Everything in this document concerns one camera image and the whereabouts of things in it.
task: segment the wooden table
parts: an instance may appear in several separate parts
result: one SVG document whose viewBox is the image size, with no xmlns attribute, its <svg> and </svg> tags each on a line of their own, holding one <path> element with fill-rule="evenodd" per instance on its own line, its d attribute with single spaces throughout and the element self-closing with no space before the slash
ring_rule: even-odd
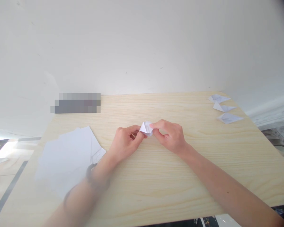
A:
<svg viewBox="0 0 284 227">
<path fill-rule="evenodd" d="M 269 206 L 284 204 L 284 158 L 240 108 L 230 112 L 244 120 L 228 125 L 217 120 L 222 112 L 208 100 L 215 93 L 102 96 L 99 114 L 56 114 L 1 211 L 0 227 L 40 226 L 61 202 L 34 180 L 48 140 L 89 125 L 108 150 L 118 127 L 145 120 L 179 123 L 186 141 L 202 155 Z M 237 106 L 232 100 L 223 104 Z M 189 167 L 150 137 L 118 166 L 87 226 L 141 226 L 222 213 Z"/>
</svg>

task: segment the white wall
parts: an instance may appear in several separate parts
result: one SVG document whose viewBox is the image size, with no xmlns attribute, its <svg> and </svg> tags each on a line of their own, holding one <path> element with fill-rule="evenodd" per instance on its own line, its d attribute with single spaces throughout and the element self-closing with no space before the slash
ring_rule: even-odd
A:
<svg viewBox="0 0 284 227">
<path fill-rule="evenodd" d="M 0 0 L 0 136 L 41 136 L 58 92 L 284 96 L 278 1 Z"/>
</svg>

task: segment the left hand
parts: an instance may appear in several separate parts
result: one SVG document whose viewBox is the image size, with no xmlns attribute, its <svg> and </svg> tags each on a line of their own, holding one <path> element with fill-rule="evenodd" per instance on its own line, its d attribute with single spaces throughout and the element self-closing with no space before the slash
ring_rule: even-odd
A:
<svg viewBox="0 0 284 227">
<path fill-rule="evenodd" d="M 138 125 L 117 129 L 114 140 L 107 152 L 107 156 L 113 158 L 116 164 L 131 156 L 138 149 L 143 139 L 147 138 L 139 129 L 140 126 Z"/>
</svg>

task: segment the wrist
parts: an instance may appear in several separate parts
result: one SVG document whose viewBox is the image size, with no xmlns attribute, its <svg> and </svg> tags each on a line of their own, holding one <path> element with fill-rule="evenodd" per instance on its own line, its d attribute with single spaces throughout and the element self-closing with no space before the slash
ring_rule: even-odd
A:
<svg viewBox="0 0 284 227">
<path fill-rule="evenodd" d="M 106 180 L 118 165 L 117 161 L 109 154 L 105 154 L 95 167 L 93 174 L 96 180 Z"/>
<path fill-rule="evenodd" d="M 183 150 L 178 154 L 178 156 L 184 161 L 186 161 L 193 157 L 194 153 L 196 152 L 197 151 L 190 144 L 187 143 Z"/>
</svg>

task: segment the folded paper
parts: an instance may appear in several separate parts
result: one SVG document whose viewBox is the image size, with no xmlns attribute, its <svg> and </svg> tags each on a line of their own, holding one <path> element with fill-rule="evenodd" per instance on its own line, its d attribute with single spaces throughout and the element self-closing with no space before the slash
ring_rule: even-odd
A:
<svg viewBox="0 0 284 227">
<path fill-rule="evenodd" d="M 147 136 L 151 136 L 154 129 L 149 126 L 150 124 L 150 121 L 144 121 L 139 131 L 143 132 Z"/>
<path fill-rule="evenodd" d="M 229 100 L 230 98 L 227 98 L 227 97 L 225 97 L 225 96 L 221 96 L 221 95 L 215 94 L 215 95 L 209 96 L 208 99 L 209 99 L 210 101 L 212 101 L 212 102 L 221 103 L 221 102 L 224 102 L 224 101 L 226 101 L 226 100 Z"/>
<path fill-rule="evenodd" d="M 222 112 L 228 112 L 228 111 L 230 111 L 230 110 L 232 110 L 232 109 L 235 109 L 236 107 L 221 106 L 218 102 L 215 102 L 213 108 L 216 109 L 216 110 L 220 110 L 220 111 L 222 111 Z"/>
<path fill-rule="evenodd" d="M 238 117 L 238 116 L 233 115 L 231 113 L 224 113 L 221 116 L 219 116 L 217 119 L 219 119 L 220 121 L 222 121 L 225 124 L 229 124 L 229 123 L 232 123 L 232 122 L 235 122 L 235 121 L 242 120 L 244 118 Z"/>
</svg>

